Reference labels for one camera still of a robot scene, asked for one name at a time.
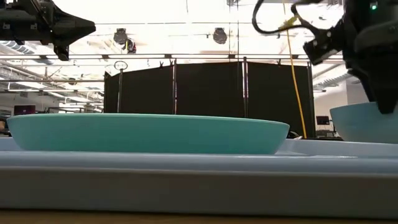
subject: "black partition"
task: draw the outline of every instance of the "black partition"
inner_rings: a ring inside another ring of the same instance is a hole
[[[117,113],[118,91],[119,75],[107,78],[105,113]],[[173,107],[173,67],[123,73],[120,113],[172,114]]]
[[[295,66],[295,77],[308,138],[315,137],[312,75]],[[290,65],[248,62],[248,117],[281,121],[303,135],[299,104]]]
[[[177,114],[244,117],[242,63],[177,65]]]

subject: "bowl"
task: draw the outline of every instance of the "bowl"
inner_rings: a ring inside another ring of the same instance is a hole
[[[381,114],[376,103],[360,103],[333,108],[330,114],[345,141],[398,143],[398,108]]]
[[[157,114],[30,114],[7,120],[28,151],[274,154],[289,125]]]

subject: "ceiling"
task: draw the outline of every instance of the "ceiling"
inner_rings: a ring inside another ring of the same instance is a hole
[[[159,55],[155,54],[205,54],[196,55],[191,59],[178,59],[179,63],[227,60],[209,58],[209,54],[256,54],[257,58],[276,58],[278,55],[286,58],[289,54],[286,33],[280,38],[276,35],[266,37],[258,34],[252,27],[251,18],[256,0],[241,0],[239,5],[231,7],[227,5],[226,0],[112,0],[106,1],[106,4],[105,1],[99,0],[53,1],[69,14],[94,21],[96,32],[70,46],[70,55],[74,59],[69,62],[55,59],[45,63],[43,60],[29,60],[29,57],[34,58],[32,55],[53,55],[51,45],[27,42],[24,46],[26,49],[21,52],[21,49],[15,50],[19,46],[0,41],[1,55],[21,56],[6,60],[7,63],[53,79],[102,79],[104,71],[110,74],[118,73],[113,66],[117,59],[102,59],[98,56],[126,54],[126,51],[113,41],[117,28],[127,30],[128,36],[136,43],[138,55],[148,54],[141,56],[141,59],[123,59],[128,63],[128,70],[158,67],[161,61],[164,61],[164,65],[168,64],[168,59],[159,59]],[[290,4],[286,4],[285,8],[288,11],[286,14],[281,3],[264,4],[257,17],[257,21],[261,23],[260,27],[274,30],[281,26],[292,16]],[[298,10],[303,18],[320,28],[335,25],[343,14],[342,6],[328,4],[298,7]],[[223,28],[229,36],[225,44],[217,44],[213,40],[212,35],[218,27]],[[289,34],[292,53],[305,55],[302,45],[313,38],[311,33],[296,29]],[[330,66],[314,67],[313,73],[321,72]],[[79,83],[75,86],[64,83],[58,84],[58,87],[103,89],[103,83]]]

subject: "light blue bowl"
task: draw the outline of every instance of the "light blue bowl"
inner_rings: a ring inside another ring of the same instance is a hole
[[[360,103],[333,108],[330,114],[345,141],[398,143],[398,108],[381,114],[376,103]]]
[[[31,114],[7,120],[29,151],[274,154],[289,125],[154,114]]]

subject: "white tray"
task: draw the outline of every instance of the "white tray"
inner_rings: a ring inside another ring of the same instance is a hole
[[[290,150],[316,150],[304,142]],[[398,219],[398,159],[384,146],[382,157],[3,151],[0,207]]]

